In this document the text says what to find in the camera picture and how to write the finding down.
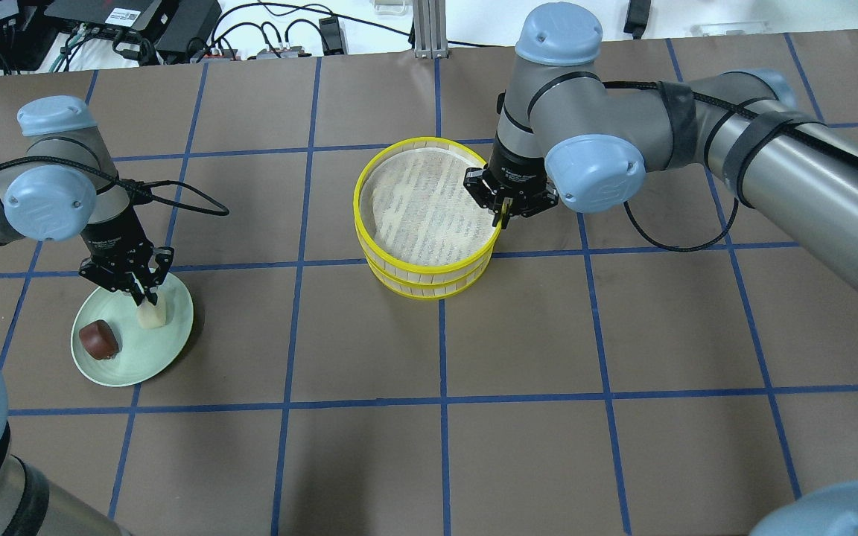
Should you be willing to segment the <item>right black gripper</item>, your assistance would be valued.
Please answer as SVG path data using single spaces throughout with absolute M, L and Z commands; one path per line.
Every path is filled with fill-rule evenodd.
M 481 209 L 492 214 L 492 227 L 504 229 L 513 217 L 531 217 L 559 204 L 559 195 L 544 173 L 525 176 L 493 167 L 468 167 L 463 187 Z

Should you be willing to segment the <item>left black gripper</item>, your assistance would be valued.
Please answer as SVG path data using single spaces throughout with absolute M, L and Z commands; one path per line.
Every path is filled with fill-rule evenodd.
M 166 246 L 95 247 L 78 274 L 109 292 L 129 294 L 136 307 L 145 299 L 157 306 L 157 287 L 164 284 L 173 260 L 174 249 Z

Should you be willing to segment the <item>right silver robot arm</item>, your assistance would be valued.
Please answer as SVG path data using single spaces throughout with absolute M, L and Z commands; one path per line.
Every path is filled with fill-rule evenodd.
M 515 223 L 479 288 L 442 315 L 444 485 L 454 534 L 745 534 L 840 491 L 858 505 L 858 292 L 808 253 L 844 234 L 825 194 L 857 170 L 789 137 L 824 126 L 750 72 L 695 80 L 692 54 L 617 42 L 593 65 L 462 50 L 439 68 L 446 135 L 497 111 L 674 156 L 683 241 L 745 194 L 746 230 L 698 253 L 630 242 L 623 216 Z M 678 67 L 689 78 L 676 81 Z

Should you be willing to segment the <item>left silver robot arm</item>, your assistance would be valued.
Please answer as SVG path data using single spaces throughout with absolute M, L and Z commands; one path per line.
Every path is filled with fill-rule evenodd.
M 150 200 L 150 188 L 119 176 L 86 103 L 40 98 L 22 106 L 17 121 L 28 148 L 0 163 L 0 247 L 79 235 L 89 249 L 82 277 L 138 306 L 158 305 L 174 251 L 147 239 L 134 206 Z M 11 452 L 8 413 L 0 371 L 0 535 L 126 535 Z

